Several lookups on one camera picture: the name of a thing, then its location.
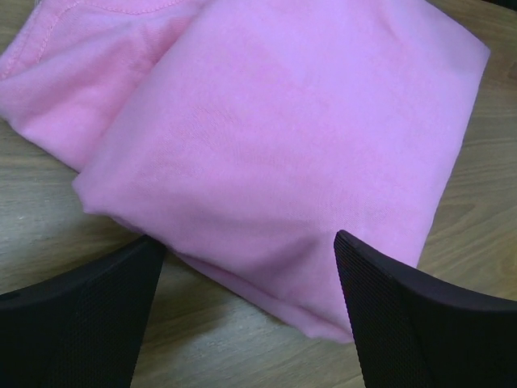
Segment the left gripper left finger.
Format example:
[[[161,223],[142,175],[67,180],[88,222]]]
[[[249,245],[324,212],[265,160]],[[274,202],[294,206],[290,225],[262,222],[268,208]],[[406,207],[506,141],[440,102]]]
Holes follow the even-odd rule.
[[[137,240],[1,296],[3,387],[129,387],[166,256]]]

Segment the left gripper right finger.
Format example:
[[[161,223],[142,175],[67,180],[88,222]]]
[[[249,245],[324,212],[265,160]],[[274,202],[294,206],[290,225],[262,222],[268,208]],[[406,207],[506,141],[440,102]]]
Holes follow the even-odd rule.
[[[366,387],[514,387],[516,303],[400,263],[341,230],[334,240]]]

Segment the pink t shirt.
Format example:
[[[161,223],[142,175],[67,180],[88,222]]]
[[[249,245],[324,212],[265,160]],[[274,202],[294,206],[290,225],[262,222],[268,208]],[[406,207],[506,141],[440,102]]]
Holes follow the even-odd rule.
[[[348,343],[334,237],[418,263],[489,56],[425,1],[43,1],[1,115],[85,212]]]

